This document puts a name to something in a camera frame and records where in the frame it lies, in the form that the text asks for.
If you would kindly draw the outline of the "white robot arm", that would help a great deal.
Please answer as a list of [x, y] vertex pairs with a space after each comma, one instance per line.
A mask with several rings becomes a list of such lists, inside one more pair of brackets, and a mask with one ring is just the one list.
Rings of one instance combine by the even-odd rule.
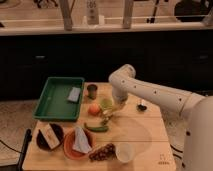
[[108, 77], [112, 97], [124, 103], [131, 93], [188, 120], [182, 171], [213, 171], [213, 96], [137, 80], [125, 64]]

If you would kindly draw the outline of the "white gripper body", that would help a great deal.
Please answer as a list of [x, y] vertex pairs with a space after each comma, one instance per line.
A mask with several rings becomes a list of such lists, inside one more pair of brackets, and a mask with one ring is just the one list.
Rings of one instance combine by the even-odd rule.
[[114, 108], [116, 110], [123, 109], [124, 106], [126, 105], [126, 101], [128, 99], [128, 94], [127, 93], [113, 91], [112, 92], [112, 97], [113, 97], [113, 100], [114, 100]]

